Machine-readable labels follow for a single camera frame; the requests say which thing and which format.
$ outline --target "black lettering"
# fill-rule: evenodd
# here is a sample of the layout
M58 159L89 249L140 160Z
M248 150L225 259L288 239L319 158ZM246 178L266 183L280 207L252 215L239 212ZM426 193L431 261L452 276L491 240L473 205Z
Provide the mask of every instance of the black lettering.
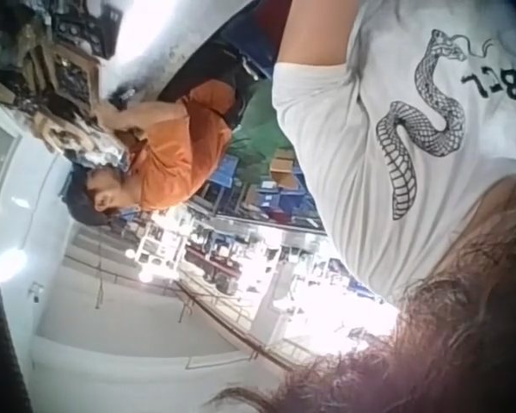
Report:
M499 80L499 77L495 73L493 69L491 69L489 66L482 66L482 73L488 77L492 77L494 79L494 82L491 86L489 86L489 90L491 90L491 93L497 93L502 92L503 88L501 86L501 81Z
M480 82L480 79L478 79L478 76L472 74L470 76L463 76L461 78L462 84L465 84L468 82L474 82L474 84L476 85L476 87L478 89L478 93L480 94L480 96L483 97L484 99L488 98L488 92L482 86L482 82Z
M507 95L514 101L516 101L516 70L515 69L502 69L501 80L507 86Z

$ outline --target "orange shirt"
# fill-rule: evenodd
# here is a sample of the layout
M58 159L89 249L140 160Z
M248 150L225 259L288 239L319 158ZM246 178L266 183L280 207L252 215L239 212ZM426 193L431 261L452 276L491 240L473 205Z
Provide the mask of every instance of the orange shirt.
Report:
M229 85L210 80L182 97L187 117L153 125L131 172L141 174L140 206L162 210L188 200L214 173L231 139L218 114L235 102Z

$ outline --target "white wall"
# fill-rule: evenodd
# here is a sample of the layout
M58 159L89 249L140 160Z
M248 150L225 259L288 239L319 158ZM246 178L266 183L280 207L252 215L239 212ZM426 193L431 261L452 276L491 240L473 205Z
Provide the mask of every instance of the white wall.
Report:
M182 302L136 289L103 284L103 303L95 304L99 281L62 267L38 328L38 335L68 346L107 354L183 357L236 349L194 313L181 323Z
M44 339L34 342L30 394L36 413L187 413L228 385L270 387L278 379L241 354L187 361L90 353ZM239 407L225 410L243 411Z
M0 254L22 249L27 266L1 285L15 350L25 380L30 375L32 335L46 305L50 281L61 263L72 227L66 207L58 197L70 163L49 153L27 129L0 108L0 127L18 137L0 189ZM28 296L33 282L45 286L40 303Z

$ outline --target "white t-shirt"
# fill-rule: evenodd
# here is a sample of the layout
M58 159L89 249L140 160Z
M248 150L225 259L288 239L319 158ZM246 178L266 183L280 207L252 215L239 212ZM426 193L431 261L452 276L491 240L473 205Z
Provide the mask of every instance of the white t-shirt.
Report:
M516 174L516 19L365 0L347 65L277 64L273 105L348 270L396 304Z

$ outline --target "snake graphic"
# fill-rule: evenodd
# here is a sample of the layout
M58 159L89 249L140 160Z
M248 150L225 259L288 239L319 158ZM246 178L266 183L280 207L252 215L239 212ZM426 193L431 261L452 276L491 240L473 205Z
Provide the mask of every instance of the snake graphic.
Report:
M485 58L492 46L491 40L482 47L482 56L472 53L470 40L463 35L448 36L434 29L427 50L415 70L415 86L422 100L445 120L445 128L438 130L419 109L405 103L392 102L390 111L377 124L377 137L392 184L392 218L403 218L415 203L417 177L409 150L399 136L401 126L409 140L433 157L446 157L457 151L463 143L466 119L464 109L455 99L445 95L433 81L433 74L440 58L467 59L455 40L465 39L469 55Z

